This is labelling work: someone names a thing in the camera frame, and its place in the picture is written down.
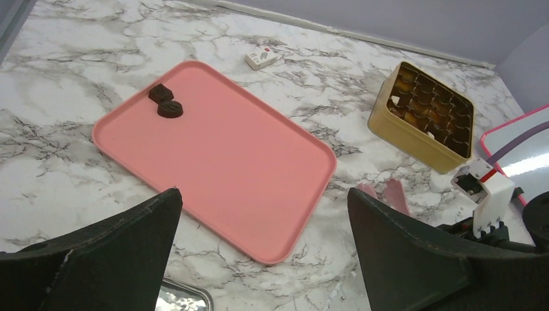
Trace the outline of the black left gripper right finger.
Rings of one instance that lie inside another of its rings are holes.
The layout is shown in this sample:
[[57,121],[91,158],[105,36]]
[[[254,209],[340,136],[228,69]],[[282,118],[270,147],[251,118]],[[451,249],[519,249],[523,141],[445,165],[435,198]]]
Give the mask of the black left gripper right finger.
[[452,235],[357,188],[347,199],[372,310],[548,309],[547,193],[522,212],[533,245]]

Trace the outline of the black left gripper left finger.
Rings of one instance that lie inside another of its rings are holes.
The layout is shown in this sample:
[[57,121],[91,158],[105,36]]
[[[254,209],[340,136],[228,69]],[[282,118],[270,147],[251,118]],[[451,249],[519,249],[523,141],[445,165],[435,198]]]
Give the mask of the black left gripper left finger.
[[170,188],[71,233],[1,254],[2,310],[153,310],[182,211]]

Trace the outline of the silver tin lid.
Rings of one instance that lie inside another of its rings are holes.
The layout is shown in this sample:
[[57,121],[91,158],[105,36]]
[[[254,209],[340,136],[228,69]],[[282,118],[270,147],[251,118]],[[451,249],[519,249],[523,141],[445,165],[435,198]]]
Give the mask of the silver tin lid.
[[202,287],[164,277],[155,310],[213,311],[214,300],[209,292]]

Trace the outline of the pink silicone tongs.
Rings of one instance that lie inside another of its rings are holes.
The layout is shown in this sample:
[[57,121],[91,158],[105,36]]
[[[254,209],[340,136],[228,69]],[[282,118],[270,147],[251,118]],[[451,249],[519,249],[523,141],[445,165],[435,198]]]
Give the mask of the pink silicone tongs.
[[[377,197],[377,193],[374,190],[373,187],[370,185],[365,185],[364,183],[358,184],[357,188],[371,197],[375,199],[379,199]],[[383,192],[385,199],[388,203],[388,205],[395,209],[396,211],[399,211],[402,214],[405,214],[407,216],[411,216],[410,209],[407,204],[405,191],[402,185],[402,182],[400,180],[391,178],[385,183],[385,188]]]

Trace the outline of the pink plastic tray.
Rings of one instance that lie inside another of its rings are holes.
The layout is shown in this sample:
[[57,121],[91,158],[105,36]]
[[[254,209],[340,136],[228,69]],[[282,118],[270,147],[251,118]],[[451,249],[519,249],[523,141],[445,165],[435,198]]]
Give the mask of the pink plastic tray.
[[181,103],[168,119],[145,88],[96,122],[97,148],[262,264],[292,252],[337,167],[332,149],[206,63],[155,81]]

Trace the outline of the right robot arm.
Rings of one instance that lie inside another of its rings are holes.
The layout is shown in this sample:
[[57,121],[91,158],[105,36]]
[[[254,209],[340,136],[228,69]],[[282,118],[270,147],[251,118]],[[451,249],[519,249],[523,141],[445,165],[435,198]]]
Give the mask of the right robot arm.
[[548,196],[505,223],[511,244],[453,235],[352,188],[348,215],[372,310],[547,310]]

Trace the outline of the gold chocolate tin box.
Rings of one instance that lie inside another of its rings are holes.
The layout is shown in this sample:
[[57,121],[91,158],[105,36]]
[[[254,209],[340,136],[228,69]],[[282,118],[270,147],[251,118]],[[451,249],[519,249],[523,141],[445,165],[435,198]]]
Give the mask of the gold chocolate tin box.
[[445,174],[473,153],[474,104],[435,77],[401,62],[382,83],[369,129],[431,169]]

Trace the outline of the dark oval chocolate centre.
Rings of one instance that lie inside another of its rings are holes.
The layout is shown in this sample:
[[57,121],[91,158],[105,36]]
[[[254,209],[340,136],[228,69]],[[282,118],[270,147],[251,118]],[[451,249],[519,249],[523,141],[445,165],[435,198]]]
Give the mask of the dark oval chocolate centre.
[[174,100],[161,102],[157,108],[157,114],[167,119],[175,119],[182,116],[184,109],[181,103]]

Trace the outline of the dark diamond chocolate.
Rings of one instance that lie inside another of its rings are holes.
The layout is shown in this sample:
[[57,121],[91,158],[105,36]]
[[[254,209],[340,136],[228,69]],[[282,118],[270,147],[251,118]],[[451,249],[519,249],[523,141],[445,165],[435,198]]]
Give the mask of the dark diamond chocolate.
[[163,84],[157,84],[149,90],[148,98],[154,101],[156,104],[162,104],[163,102],[169,102],[173,100],[174,94]]

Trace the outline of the pink framed whiteboard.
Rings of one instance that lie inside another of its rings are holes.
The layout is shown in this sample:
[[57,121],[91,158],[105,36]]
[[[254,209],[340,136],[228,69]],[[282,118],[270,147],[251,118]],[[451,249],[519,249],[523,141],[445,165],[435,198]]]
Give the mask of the pink framed whiteboard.
[[[486,131],[480,146],[491,157],[503,146],[530,128],[548,121],[548,105],[525,113]],[[548,130],[537,133],[501,157],[495,167],[509,177],[523,193],[519,199],[526,205],[548,191]]]

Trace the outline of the small white card box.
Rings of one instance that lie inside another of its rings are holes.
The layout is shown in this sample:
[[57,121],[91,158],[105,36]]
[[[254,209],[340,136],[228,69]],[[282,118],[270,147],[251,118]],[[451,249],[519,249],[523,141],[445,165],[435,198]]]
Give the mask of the small white card box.
[[270,47],[261,47],[245,55],[245,63],[254,71],[260,70],[275,63],[277,53]]

